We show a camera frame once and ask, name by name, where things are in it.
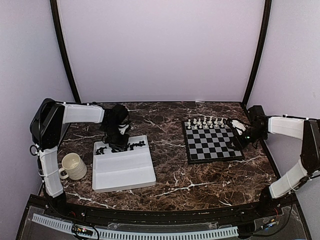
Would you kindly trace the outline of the white plastic tray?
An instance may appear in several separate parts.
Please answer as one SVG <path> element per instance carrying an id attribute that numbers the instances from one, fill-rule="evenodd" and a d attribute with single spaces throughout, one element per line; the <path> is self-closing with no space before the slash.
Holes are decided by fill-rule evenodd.
<path id="1" fill-rule="evenodd" d="M 97 141 L 93 145 L 92 189 L 106 193 L 154 186 L 156 175 L 146 135 L 133 136 L 128 144 L 145 142 L 134 150 L 112 152 L 108 144 Z M 96 155 L 100 147 L 107 147 L 102 155 Z"/>

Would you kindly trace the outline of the black grey chessboard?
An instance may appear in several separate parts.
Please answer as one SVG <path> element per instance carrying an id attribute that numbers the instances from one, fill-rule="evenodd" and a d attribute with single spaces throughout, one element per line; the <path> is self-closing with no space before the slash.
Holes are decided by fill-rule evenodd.
<path id="1" fill-rule="evenodd" d="M 181 122 L 189 164 L 242 161 L 245 156 L 241 150 L 228 148 L 227 143 L 234 136 L 228 126 L 195 127 L 193 122 Z"/>

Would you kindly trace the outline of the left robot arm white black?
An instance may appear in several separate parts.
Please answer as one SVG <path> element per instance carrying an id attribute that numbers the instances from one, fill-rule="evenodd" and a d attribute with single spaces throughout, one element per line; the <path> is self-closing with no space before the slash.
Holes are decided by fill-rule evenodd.
<path id="1" fill-rule="evenodd" d="M 65 195 L 58 174 L 58 146 L 62 126 L 70 123 L 100 124 L 104 133 L 102 141 L 119 152 L 126 150 L 129 142 L 130 118 L 124 105 L 104 108 L 95 103 L 68 103 L 46 98 L 29 129 L 45 192 L 51 198 Z"/>

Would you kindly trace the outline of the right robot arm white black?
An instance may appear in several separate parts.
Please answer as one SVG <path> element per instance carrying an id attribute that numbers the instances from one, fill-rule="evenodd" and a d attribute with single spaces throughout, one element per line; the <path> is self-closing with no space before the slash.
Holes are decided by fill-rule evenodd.
<path id="1" fill-rule="evenodd" d="M 261 201 L 255 205 L 255 213 L 266 217 L 275 208 L 273 200 L 283 198 L 319 177 L 320 121 L 287 114 L 266 115 L 261 105 L 250 107 L 247 113 L 248 123 L 236 118 L 225 121 L 233 133 L 228 146 L 244 150 L 259 140 L 269 144 L 281 177 L 261 191 Z"/>

